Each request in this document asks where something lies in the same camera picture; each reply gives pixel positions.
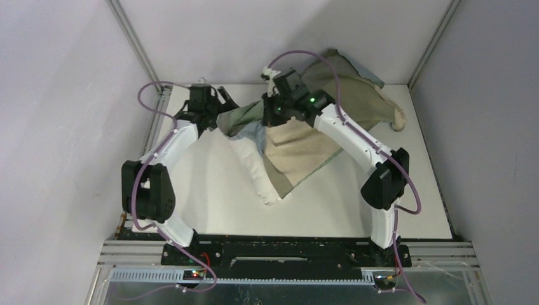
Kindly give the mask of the grey-blue pillowcase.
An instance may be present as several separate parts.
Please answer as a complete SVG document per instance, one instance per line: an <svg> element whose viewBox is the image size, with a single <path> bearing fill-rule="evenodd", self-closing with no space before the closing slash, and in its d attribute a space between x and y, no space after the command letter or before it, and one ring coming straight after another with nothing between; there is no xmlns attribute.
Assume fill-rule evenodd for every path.
<svg viewBox="0 0 539 305"><path fill-rule="evenodd" d="M339 50L326 50L300 73L267 66L263 74L268 87L260 100L218 115L217 127L266 205L342 151L367 173L392 156L369 132L380 122L400 132L406 115L383 94L382 80Z"/></svg>

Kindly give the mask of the white pillow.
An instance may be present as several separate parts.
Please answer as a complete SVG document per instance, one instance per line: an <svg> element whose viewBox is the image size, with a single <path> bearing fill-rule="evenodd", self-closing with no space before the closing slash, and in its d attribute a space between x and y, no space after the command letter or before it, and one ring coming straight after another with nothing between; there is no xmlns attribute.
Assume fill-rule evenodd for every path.
<svg viewBox="0 0 539 305"><path fill-rule="evenodd" d="M271 206L281 200L264 167L263 157L256 143L248 138L231 139L229 144L246 168L258 197L265 205Z"/></svg>

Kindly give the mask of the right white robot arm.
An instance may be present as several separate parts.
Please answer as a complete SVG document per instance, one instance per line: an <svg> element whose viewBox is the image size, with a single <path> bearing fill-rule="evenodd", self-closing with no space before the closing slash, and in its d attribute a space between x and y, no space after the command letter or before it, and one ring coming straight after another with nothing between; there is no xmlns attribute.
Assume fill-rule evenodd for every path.
<svg viewBox="0 0 539 305"><path fill-rule="evenodd" d="M335 141L368 174L360 193L371 211L369 237L374 244L369 255L373 263L387 265L395 257L395 208L407 185L409 153L403 148L392 150L376 140L352 121L329 93L309 91L294 69L281 72L265 67L261 77L268 83L262 95L264 126L306 123Z"/></svg>

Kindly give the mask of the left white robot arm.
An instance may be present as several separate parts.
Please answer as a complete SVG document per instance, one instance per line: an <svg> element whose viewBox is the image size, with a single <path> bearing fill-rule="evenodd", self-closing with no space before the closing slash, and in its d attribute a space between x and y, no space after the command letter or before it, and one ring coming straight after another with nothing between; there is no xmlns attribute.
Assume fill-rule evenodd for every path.
<svg viewBox="0 0 539 305"><path fill-rule="evenodd" d="M189 97L174 115L168 133L137 161L128 160L121 167L123 211L133 218L140 230L156 228L172 245L185 264L198 262L201 248L193 243L196 231L175 212L176 196L172 168L191 144L206 130L217 127L221 113L238 108L223 86L198 83L188 86Z"/></svg>

